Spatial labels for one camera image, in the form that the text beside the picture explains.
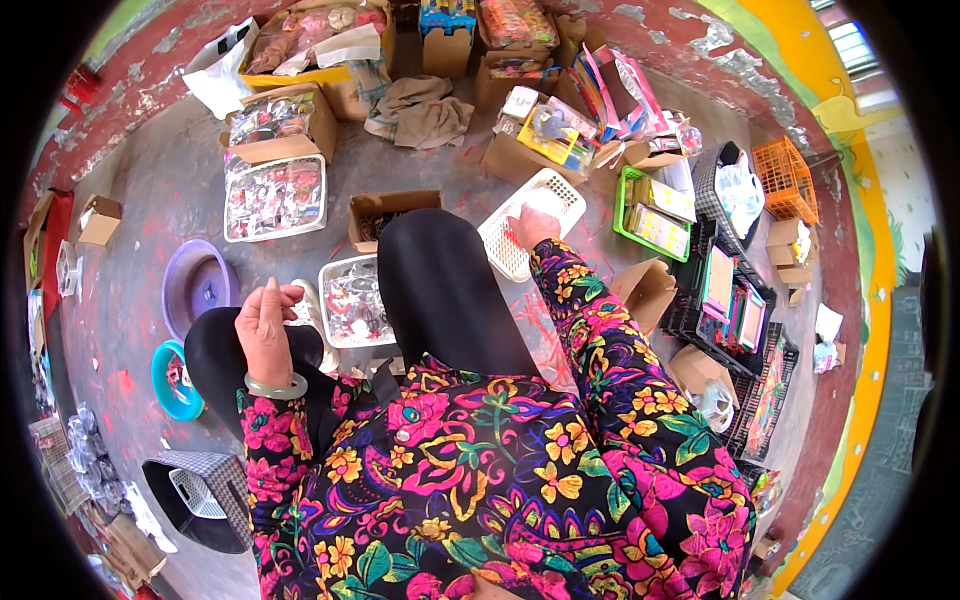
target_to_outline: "yellow box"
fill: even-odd
[[[287,18],[290,12],[308,11],[322,6],[349,4],[349,0],[300,0],[292,4],[287,9],[279,11],[263,27],[260,28],[261,34],[271,25]],[[380,36],[380,45],[383,48],[383,59],[386,62],[387,72],[394,64],[394,48],[396,46],[396,23],[394,15],[390,8],[390,0],[367,0],[367,4],[383,11],[387,19],[387,29]],[[367,118],[365,110],[358,109],[360,99],[357,96],[356,89],[353,86],[353,78],[344,65],[327,67],[326,69],[315,69],[313,71],[304,71],[294,76],[285,75],[247,75],[247,63],[251,60],[253,50],[256,48],[256,40],[250,46],[250,52],[240,63],[240,77],[254,91],[266,91],[274,87],[283,87],[293,84],[316,83],[324,92],[326,101],[333,108],[333,113],[338,119],[350,119],[354,121],[363,121]]]

